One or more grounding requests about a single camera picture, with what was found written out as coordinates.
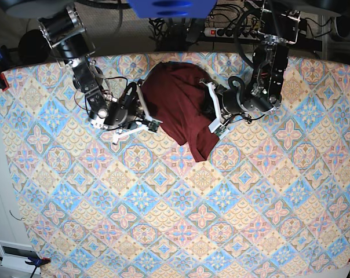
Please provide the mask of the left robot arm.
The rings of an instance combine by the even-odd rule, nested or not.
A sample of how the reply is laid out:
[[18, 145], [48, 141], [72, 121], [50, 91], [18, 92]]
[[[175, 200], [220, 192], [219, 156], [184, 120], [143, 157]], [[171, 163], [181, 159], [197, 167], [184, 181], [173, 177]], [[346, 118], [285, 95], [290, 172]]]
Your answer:
[[[249, 16], [259, 20], [257, 37], [260, 44], [251, 58], [245, 54], [239, 40], [242, 24]], [[245, 11], [235, 24], [234, 43], [238, 54], [253, 72], [249, 83], [238, 76], [228, 78], [228, 88], [218, 85], [215, 89], [221, 116], [230, 120], [259, 111], [266, 114], [280, 107], [284, 73], [288, 65], [289, 45], [297, 41], [300, 12], [276, 1], [264, 1], [261, 8]]]

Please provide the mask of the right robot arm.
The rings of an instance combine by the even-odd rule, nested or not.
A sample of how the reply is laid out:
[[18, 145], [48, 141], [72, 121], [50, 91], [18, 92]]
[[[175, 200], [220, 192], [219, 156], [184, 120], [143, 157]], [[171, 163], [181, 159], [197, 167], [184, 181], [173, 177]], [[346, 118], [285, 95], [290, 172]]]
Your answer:
[[75, 88], [83, 93], [90, 124], [100, 130], [132, 130], [149, 124], [143, 97], [133, 82], [115, 98], [110, 82], [89, 61], [95, 51], [73, 3], [56, 14], [40, 18], [39, 25], [51, 55], [73, 71]]

